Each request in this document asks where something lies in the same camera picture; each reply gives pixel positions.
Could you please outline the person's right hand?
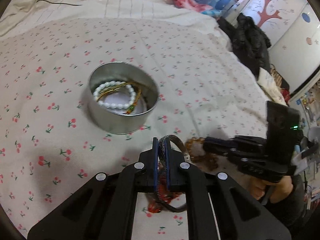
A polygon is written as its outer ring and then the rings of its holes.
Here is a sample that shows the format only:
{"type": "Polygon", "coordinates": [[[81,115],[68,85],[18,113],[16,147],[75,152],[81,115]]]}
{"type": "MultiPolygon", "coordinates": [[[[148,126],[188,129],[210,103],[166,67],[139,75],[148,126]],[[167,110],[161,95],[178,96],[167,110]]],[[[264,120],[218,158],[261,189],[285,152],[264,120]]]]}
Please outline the person's right hand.
{"type": "Polygon", "coordinates": [[[271,203],[277,203],[284,200],[293,191],[293,183],[290,176],[284,176],[278,183],[271,183],[266,180],[251,177],[248,191],[256,200],[260,200],[267,193],[266,188],[268,186],[273,187],[269,197],[271,203]]]}

